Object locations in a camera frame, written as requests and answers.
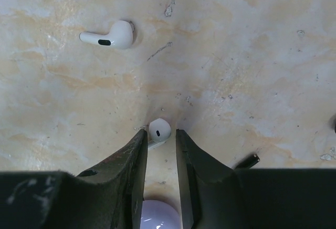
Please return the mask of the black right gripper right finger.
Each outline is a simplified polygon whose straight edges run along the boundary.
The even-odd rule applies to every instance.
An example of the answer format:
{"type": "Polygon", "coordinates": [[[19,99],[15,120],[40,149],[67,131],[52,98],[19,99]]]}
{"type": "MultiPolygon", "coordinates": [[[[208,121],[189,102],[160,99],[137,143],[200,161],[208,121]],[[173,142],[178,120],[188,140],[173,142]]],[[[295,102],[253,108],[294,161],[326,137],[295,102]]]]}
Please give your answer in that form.
{"type": "Polygon", "coordinates": [[[233,170],[176,131],[184,228],[335,228],[335,169],[233,170]]]}

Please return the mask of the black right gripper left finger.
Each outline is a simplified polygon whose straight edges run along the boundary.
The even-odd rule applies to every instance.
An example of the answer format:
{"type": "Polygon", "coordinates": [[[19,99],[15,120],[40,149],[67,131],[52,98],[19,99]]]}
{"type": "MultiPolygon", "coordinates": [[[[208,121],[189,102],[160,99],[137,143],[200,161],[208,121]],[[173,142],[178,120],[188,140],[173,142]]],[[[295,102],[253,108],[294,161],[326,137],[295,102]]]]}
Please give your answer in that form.
{"type": "Polygon", "coordinates": [[[148,135],[100,163],[64,171],[1,173],[1,228],[139,228],[148,135]]]}

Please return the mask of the purple earbud charging case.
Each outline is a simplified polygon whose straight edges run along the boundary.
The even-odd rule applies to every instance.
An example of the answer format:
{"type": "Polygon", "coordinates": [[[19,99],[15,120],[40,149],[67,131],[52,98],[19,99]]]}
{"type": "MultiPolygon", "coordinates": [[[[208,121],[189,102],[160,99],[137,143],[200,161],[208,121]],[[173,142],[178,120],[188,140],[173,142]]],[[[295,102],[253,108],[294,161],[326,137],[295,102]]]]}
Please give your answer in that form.
{"type": "Polygon", "coordinates": [[[165,202],[145,200],[142,203],[140,229],[181,228],[178,212],[165,202]]]}

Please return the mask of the white earbud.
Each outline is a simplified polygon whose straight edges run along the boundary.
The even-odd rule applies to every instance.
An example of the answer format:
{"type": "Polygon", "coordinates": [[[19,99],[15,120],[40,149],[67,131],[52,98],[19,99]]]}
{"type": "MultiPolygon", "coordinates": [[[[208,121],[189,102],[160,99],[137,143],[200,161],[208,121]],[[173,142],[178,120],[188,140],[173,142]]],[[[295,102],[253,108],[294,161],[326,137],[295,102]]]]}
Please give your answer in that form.
{"type": "Polygon", "coordinates": [[[148,149],[152,150],[168,140],[171,136],[171,126],[162,118],[155,119],[149,124],[149,135],[148,149]]]}
{"type": "Polygon", "coordinates": [[[133,28],[131,23],[119,20],[111,26],[110,32],[106,35],[82,32],[79,34],[79,39],[93,45],[128,49],[133,43],[133,28]]]}

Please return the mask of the black earbud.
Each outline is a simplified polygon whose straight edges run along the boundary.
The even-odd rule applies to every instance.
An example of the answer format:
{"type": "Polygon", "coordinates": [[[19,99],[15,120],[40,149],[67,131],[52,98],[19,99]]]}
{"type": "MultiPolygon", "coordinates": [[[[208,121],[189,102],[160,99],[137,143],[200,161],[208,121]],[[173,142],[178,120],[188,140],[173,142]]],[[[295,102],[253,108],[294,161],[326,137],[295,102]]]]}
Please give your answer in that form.
{"type": "Polygon", "coordinates": [[[260,157],[256,153],[250,153],[233,166],[233,170],[250,169],[260,162],[260,157]]]}
{"type": "Polygon", "coordinates": [[[334,114],[329,120],[330,128],[336,133],[336,114],[334,114]]]}

